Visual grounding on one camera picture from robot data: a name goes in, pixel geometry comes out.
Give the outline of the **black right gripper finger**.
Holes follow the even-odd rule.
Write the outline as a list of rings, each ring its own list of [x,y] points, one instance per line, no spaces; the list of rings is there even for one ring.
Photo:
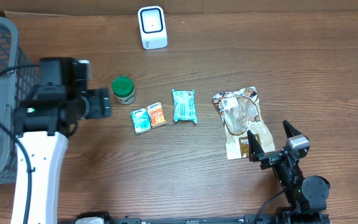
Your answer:
[[[248,130],[247,137],[249,142],[249,160],[251,162],[259,162],[260,157],[265,154],[264,150],[251,130]]]
[[[283,120],[283,128],[288,139],[301,135],[301,132],[295,129],[287,120]]]

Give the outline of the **beige brown snack bag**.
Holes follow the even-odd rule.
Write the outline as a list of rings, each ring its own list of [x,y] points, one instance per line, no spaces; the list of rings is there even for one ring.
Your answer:
[[[228,159],[249,157],[248,131],[253,133],[264,152],[275,150],[272,134],[262,119],[255,87],[217,93],[213,96],[213,103],[226,133]]]

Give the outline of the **green lid white jar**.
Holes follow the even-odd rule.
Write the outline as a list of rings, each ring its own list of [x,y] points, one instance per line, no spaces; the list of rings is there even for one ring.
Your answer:
[[[112,90],[118,101],[123,105],[129,105],[135,101],[135,86],[129,77],[117,77],[112,83]]]

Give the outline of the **teal wet wipes pack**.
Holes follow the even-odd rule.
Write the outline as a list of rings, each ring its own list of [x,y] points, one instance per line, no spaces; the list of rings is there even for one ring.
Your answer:
[[[172,90],[173,95],[173,120],[174,122],[192,121],[198,123],[195,106],[194,90]]]

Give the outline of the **teal tissue pack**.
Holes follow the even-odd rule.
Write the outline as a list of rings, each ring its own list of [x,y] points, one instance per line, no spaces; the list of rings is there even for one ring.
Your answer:
[[[131,111],[131,118],[136,134],[142,134],[151,130],[149,116],[145,108]]]

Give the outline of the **orange tissue pack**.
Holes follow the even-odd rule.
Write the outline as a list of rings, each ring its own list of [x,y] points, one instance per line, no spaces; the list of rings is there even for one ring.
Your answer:
[[[161,102],[149,105],[146,107],[146,111],[152,128],[157,128],[167,124]]]

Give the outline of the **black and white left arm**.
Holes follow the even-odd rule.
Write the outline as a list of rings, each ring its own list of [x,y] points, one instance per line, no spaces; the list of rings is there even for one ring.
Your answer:
[[[17,175],[11,223],[56,223],[68,141],[82,119],[111,116],[108,88],[90,90],[91,64],[40,59],[40,78],[14,110]]]

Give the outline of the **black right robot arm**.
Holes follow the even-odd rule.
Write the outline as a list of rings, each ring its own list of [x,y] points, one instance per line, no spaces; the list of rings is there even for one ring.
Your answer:
[[[299,167],[301,158],[310,149],[310,140],[295,129],[288,121],[283,121],[287,142],[280,151],[264,153],[255,134],[247,132],[251,162],[260,162],[262,170],[271,168],[282,190],[268,199],[254,215],[244,215],[244,223],[330,223],[326,200],[329,197],[330,183],[325,178],[313,175],[304,177]],[[263,215],[264,208],[278,196],[286,196],[288,206],[279,207],[274,214]]]

